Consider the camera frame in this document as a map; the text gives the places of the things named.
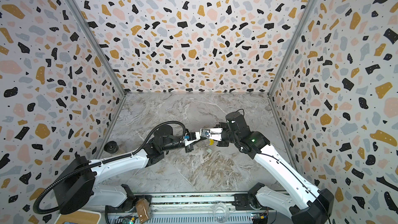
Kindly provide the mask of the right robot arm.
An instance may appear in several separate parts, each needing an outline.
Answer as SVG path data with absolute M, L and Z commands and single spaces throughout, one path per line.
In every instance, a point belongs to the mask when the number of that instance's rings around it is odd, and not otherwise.
M 334 196 L 320 190 L 296 171 L 259 131 L 252 131 L 239 111 L 226 115 L 225 122 L 214 128 L 196 132 L 201 139 L 216 141 L 221 146 L 233 144 L 263 166 L 286 190 L 281 194 L 268 186 L 257 184 L 248 192 L 256 207 L 270 207 L 289 217 L 294 224 L 329 224 Z

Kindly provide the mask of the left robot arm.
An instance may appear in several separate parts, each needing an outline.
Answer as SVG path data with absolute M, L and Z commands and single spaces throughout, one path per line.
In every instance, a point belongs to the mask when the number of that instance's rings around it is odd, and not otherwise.
M 170 150 L 191 152 L 195 143 L 210 137 L 207 129 L 189 132 L 185 127 L 182 135 L 175 136 L 174 124 L 183 125 L 178 121 L 157 125 L 137 150 L 106 159 L 88 160 L 84 156 L 74 159 L 56 179 L 53 191 L 57 210 L 61 214 L 71 214 L 86 206 L 120 207 L 133 198 L 131 190 L 125 186 L 105 190 L 101 182 L 131 170 L 152 166 L 164 159 Z

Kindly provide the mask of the metal key gauge with yellow handle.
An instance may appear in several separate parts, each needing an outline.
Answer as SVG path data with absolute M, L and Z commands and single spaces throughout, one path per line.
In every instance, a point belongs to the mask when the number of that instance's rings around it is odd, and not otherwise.
M 206 148 L 208 154 L 211 154 L 213 152 L 214 143 L 215 143 L 214 140 L 209 140 L 209 144 Z

